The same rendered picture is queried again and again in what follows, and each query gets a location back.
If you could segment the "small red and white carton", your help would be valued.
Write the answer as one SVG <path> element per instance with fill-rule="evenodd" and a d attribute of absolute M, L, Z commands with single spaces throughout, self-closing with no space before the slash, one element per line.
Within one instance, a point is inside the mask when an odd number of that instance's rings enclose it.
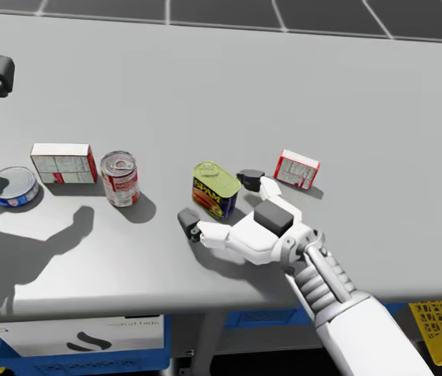
<path fill-rule="evenodd" d="M 283 150 L 274 170 L 274 178 L 302 190 L 308 190 L 320 169 L 321 163 L 290 150 Z"/>

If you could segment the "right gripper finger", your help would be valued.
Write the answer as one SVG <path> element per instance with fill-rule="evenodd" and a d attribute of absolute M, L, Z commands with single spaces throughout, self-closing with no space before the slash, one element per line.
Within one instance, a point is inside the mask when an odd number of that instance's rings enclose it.
<path fill-rule="evenodd" d="M 244 169 L 239 171 L 236 176 L 246 190 L 257 193 L 263 201 L 282 200 L 282 192 L 277 182 L 267 177 L 265 172 L 255 169 Z"/>
<path fill-rule="evenodd" d="M 225 250 L 232 226 L 199 219 L 197 212 L 184 208 L 177 215 L 187 239 L 209 249 Z"/>

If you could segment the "white box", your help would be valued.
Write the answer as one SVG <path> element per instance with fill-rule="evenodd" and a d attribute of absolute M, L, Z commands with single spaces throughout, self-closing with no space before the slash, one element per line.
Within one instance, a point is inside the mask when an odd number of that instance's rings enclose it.
<path fill-rule="evenodd" d="M 160 349 L 165 317 L 0 323 L 0 339 L 24 357 Z"/>

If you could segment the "blue box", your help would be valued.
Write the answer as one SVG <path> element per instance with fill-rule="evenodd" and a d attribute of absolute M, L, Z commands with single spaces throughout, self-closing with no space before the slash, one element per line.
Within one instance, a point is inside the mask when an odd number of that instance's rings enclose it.
<path fill-rule="evenodd" d="M 171 359 L 171 319 L 164 318 L 164 346 L 117 352 L 22 357 L 0 339 L 0 367 L 16 376 L 88 376 L 140 371 L 162 371 Z"/>

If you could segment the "green and blue rectangular can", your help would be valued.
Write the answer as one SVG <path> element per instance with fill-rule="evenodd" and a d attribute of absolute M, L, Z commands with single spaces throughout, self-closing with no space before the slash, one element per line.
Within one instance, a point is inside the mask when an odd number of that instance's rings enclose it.
<path fill-rule="evenodd" d="M 214 161 L 202 161 L 193 170 L 192 198 L 216 219 L 233 213 L 241 182 Z"/>

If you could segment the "blue flat can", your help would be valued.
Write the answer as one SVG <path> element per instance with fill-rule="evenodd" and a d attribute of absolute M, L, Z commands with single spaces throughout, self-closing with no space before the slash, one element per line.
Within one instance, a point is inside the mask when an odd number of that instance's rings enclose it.
<path fill-rule="evenodd" d="M 13 166 L 0 170 L 0 206 L 22 207 L 31 203 L 38 192 L 38 180 L 28 168 Z"/>

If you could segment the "large red and white carton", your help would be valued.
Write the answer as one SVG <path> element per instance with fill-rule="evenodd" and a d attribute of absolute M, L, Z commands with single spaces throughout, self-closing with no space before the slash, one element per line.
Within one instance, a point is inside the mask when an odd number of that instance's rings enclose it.
<path fill-rule="evenodd" d="M 84 143 L 34 143 L 30 158 L 44 184 L 93 184 L 97 169 Z"/>

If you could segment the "red and white can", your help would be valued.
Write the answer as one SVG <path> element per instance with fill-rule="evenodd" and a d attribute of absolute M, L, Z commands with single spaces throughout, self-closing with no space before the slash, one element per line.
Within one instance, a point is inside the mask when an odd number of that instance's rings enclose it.
<path fill-rule="evenodd" d="M 113 206 L 127 208 L 138 201 L 136 160 L 129 152 L 109 152 L 102 158 L 100 168 L 106 197 Z"/>

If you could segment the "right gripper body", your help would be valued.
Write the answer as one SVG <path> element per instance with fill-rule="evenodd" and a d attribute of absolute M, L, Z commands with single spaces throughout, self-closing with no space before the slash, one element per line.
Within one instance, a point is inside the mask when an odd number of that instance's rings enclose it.
<path fill-rule="evenodd" d="M 255 265 L 278 262 L 284 240 L 304 237 L 303 214 L 280 196 L 257 204 L 231 227 L 226 247 Z"/>

